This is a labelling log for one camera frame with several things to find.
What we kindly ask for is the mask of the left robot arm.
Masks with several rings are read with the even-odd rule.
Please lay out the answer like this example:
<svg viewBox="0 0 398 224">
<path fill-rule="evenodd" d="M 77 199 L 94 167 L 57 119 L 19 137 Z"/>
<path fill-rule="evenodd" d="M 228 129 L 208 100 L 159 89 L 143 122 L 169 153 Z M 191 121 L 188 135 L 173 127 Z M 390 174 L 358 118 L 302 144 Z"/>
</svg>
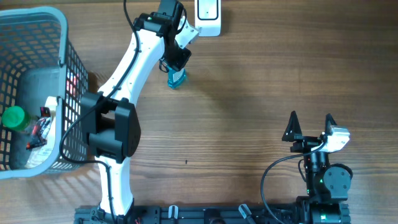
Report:
<svg viewBox="0 0 398 224">
<path fill-rule="evenodd" d="M 83 141 L 101 177 L 102 199 L 91 215 L 95 222 L 131 221 L 134 196 L 127 178 L 141 138 L 137 100 L 155 65 L 168 74 L 169 87 L 183 83 L 192 54 L 187 45 L 198 36 L 180 1 L 161 1 L 157 11 L 142 13 L 130 25 L 130 45 L 111 78 L 81 99 Z"/>
</svg>

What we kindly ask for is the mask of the beige plastic pouch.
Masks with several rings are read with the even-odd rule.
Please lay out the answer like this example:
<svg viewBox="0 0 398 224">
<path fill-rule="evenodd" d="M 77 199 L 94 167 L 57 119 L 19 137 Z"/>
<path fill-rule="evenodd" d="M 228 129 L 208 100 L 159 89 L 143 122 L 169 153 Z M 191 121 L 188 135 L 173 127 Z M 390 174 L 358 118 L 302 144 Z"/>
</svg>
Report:
<svg viewBox="0 0 398 224">
<path fill-rule="evenodd" d="M 57 98 L 54 96 L 49 96 L 46 99 L 45 105 L 43 107 L 48 107 L 51 110 L 52 124 L 50 127 L 49 134 L 46 138 L 47 143 L 42 147 L 37 147 L 33 150 L 27 150 L 30 152 L 29 158 L 25 164 L 25 168 L 31 169 L 37 167 L 51 155 L 54 145 L 55 145 L 55 132 L 56 132 L 56 109 L 58 106 Z"/>
</svg>

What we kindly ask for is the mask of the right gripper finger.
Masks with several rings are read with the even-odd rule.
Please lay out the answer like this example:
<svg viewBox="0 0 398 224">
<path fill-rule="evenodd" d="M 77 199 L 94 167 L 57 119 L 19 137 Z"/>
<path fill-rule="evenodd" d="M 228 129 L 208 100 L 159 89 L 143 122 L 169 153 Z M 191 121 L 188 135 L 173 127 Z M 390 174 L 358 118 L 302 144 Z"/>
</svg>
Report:
<svg viewBox="0 0 398 224">
<path fill-rule="evenodd" d="M 282 141 L 295 142 L 301 141 L 302 139 L 303 135 L 297 113 L 296 111 L 292 111 L 290 114 L 288 125 L 282 136 Z"/>
<path fill-rule="evenodd" d="M 325 130 L 321 133 L 321 136 L 329 136 L 332 135 L 332 128 L 336 126 L 336 122 L 333 119 L 332 115 L 328 113 L 325 116 Z"/>
</svg>

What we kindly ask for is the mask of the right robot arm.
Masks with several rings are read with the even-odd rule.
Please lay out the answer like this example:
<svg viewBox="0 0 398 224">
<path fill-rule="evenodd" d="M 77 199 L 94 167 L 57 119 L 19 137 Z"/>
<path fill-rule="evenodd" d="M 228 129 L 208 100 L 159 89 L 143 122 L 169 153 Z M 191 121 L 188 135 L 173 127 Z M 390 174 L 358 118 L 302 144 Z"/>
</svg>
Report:
<svg viewBox="0 0 398 224">
<path fill-rule="evenodd" d="M 342 150 L 350 140 L 349 130 L 338 126 L 332 115 L 325 118 L 325 130 L 319 137 L 304 136 L 295 111 L 291 112 L 285 142 L 291 152 L 301 153 L 305 169 L 307 195 L 296 198 L 292 223 L 350 223 L 348 190 L 353 171 L 344 164 L 331 164 L 329 155 Z"/>
</svg>

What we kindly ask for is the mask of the blue mouthwash bottle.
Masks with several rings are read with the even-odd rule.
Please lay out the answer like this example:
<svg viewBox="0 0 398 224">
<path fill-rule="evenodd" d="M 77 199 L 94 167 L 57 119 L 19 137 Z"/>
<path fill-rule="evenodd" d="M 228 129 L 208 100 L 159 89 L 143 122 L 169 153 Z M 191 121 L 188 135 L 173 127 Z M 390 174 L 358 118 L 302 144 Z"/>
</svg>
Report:
<svg viewBox="0 0 398 224">
<path fill-rule="evenodd" d="M 170 69 L 168 72 L 168 86 L 171 89 L 178 88 L 186 79 L 186 70 L 183 68 L 181 71 Z"/>
</svg>

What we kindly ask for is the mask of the green lid jar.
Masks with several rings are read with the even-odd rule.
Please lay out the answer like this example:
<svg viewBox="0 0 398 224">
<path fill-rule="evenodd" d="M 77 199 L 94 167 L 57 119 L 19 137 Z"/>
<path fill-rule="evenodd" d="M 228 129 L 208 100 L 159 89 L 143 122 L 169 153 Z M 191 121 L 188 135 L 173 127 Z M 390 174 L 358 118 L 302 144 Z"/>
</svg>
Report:
<svg viewBox="0 0 398 224">
<path fill-rule="evenodd" d="M 3 126 L 22 134 L 30 134 L 37 121 L 38 116 L 28 113 L 20 106 L 6 109 L 1 116 Z"/>
</svg>

